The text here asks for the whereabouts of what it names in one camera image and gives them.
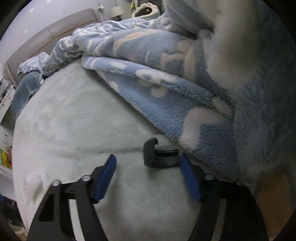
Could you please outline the white vanity desk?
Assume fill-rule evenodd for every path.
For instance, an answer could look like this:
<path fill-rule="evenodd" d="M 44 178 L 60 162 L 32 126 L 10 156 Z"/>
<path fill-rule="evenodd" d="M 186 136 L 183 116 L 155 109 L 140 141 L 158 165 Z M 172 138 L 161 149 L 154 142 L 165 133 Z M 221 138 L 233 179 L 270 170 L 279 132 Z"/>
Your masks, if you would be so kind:
<path fill-rule="evenodd" d="M 14 128 L 15 121 L 11 114 L 11 102 L 16 88 L 9 80 L 1 80 L 1 126 L 9 129 Z"/>

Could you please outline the blue-grey pillow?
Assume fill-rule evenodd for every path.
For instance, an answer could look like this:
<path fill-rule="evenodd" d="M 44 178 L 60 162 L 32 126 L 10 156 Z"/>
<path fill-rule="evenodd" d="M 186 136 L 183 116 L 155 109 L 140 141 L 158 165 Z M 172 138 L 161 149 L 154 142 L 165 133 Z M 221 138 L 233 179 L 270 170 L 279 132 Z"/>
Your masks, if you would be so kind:
<path fill-rule="evenodd" d="M 15 120 L 43 82 L 43 75 L 36 71 L 30 72 L 20 81 L 11 102 L 11 114 Z"/>

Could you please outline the grey-green bed mattress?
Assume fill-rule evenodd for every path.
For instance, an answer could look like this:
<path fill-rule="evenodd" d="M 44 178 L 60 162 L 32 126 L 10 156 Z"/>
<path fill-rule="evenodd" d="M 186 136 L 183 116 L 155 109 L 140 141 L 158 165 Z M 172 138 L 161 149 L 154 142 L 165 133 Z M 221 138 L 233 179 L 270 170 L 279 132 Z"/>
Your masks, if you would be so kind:
<path fill-rule="evenodd" d="M 16 119 L 13 182 L 26 228 L 54 180 L 74 182 L 101 166 L 109 155 L 117 168 L 107 193 L 95 206 L 109 240 L 188 240 L 200 204 L 178 168 L 147 168 L 144 143 L 173 144 L 76 60 L 48 77 Z M 43 179 L 35 202 L 23 191 L 32 173 Z"/>

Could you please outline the grey upholstered headboard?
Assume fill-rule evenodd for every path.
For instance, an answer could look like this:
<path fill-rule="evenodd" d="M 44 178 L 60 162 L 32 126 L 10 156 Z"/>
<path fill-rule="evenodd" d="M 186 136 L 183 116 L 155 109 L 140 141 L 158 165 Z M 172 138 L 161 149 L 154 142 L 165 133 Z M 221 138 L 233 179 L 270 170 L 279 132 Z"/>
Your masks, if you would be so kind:
<path fill-rule="evenodd" d="M 100 23 L 99 14 L 94 9 L 85 9 L 66 16 L 24 42 L 4 64 L 4 79 L 17 86 L 24 75 L 18 74 L 18 68 L 24 61 L 42 52 L 50 54 L 58 40 L 70 36 L 77 28 L 83 28 L 91 23 Z"/>

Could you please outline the yellow painting canvas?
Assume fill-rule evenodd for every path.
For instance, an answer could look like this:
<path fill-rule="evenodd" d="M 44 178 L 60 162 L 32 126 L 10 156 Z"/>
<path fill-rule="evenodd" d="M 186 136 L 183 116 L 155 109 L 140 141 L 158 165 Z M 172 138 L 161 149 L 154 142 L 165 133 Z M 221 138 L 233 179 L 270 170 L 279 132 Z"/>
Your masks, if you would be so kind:
<path fill-rule="evenodd" d="M 11 152 L 6 153 L 3 150 L 1 150 L 0 165 L 8 169 L 12 169 Z"/>

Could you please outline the bedside lamp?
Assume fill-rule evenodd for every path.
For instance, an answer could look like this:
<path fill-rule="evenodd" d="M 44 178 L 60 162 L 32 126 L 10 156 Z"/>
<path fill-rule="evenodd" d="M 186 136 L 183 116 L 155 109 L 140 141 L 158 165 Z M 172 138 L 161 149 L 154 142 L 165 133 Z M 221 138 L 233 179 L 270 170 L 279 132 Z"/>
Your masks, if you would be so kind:
<path fill-rule="evenodd" d="M 125 15 L 125 12 L 120 6 L 115 6 L 114 8 L 110 9 L 110 18 L 111 19 L 121 21 L 123 15 Z"/>

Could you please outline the blue cloud-pattern blanket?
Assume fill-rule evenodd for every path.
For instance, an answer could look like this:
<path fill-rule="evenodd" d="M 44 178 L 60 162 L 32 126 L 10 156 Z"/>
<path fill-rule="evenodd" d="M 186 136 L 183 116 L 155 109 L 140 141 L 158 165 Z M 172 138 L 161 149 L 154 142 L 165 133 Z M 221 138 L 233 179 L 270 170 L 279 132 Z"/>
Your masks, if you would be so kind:
<path fill-rule="evenodd" d="M 197 158 L 250 187 L 295 166 L 295 41 L 263 1 L 167 1 L 156 19 L 108 20 L 18 73 L 75 59 Z"/>

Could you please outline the white cat bed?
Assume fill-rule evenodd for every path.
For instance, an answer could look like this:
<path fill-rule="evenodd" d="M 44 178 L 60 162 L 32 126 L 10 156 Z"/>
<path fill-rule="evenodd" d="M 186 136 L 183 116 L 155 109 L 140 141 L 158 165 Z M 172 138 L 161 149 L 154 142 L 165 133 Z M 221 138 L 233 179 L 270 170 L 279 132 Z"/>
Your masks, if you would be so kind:
<path fill-rule="evenodd" d="M 159 8 L 152 3 L 143 3 L 132 13 L 132 18 L 141 18 L 144 20 L 156 19 L 160 16 Z"/>

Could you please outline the clear plastic bottle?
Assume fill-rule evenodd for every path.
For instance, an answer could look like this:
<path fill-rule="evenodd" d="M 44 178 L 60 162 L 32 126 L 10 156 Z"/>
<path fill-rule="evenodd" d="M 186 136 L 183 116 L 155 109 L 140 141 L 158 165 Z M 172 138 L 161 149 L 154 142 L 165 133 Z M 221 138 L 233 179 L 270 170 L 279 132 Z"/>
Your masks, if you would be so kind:
<path fill-rule="evenodd" d="M 43 192 L 43 179 L 37 173 L 29 174 L 23 182 L 23 191 L 29 201 L 35 202 Z"/>

